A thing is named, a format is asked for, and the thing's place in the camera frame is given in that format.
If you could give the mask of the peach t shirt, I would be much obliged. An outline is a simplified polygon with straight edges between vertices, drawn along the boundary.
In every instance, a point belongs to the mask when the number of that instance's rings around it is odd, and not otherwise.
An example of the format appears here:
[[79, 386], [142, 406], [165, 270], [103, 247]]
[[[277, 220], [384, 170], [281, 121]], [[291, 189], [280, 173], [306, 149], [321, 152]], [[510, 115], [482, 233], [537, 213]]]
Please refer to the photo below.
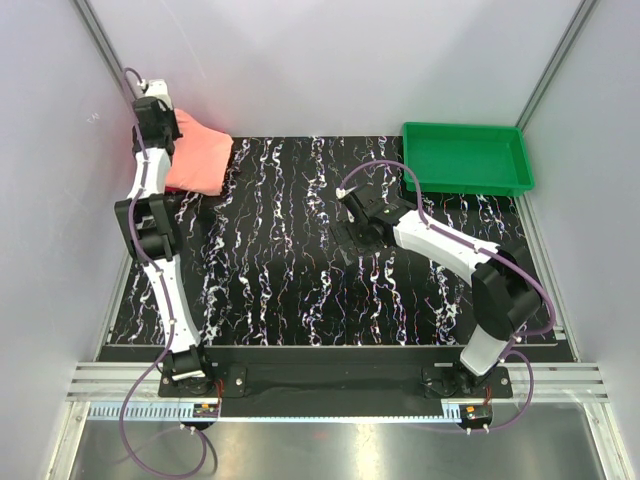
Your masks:
[[165, 187], [221, 189], [231, 158], [232, 137], [202, 125], [181, 109], [176, 109], [175, 114], [182, 136], [174, 142], [175, 152]]

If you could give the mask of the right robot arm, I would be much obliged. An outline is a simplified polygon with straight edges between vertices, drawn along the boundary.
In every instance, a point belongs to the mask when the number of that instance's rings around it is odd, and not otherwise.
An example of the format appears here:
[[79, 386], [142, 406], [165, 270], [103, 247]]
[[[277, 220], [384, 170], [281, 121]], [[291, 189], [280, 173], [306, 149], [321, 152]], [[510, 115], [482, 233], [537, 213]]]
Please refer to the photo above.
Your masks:
[[347, 261], [395, 247], [434, 261], [470, 286], [476, 326], [469, 342], [451, 367], [424, 383], [438, 398], [480, 394], [518, 330], [543, 304], [524, 250], [473, 238], [411, 202], [387, 202], [365, 186], [338, 188], [336, 196], [349, 218], [337, 222], [332, 234]]

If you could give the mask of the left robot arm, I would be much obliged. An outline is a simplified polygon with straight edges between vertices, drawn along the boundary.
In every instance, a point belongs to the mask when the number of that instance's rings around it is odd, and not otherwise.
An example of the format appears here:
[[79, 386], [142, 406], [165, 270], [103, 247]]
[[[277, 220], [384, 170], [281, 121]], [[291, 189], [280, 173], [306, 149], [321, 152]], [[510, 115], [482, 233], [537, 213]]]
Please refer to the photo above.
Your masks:
[[129, 255], [142, 266], [158, 305], [165, 338], [154, 362], [161, 373], [159, 394], [203, 396], [214, 388], [216, 372], [192, 319], [181, 275], [180, 232], [165, 195], [181, 133], [166, 82], [138, 76], [136, 84], [139, 92], [131, 102], [135, 177], [114, 212]]

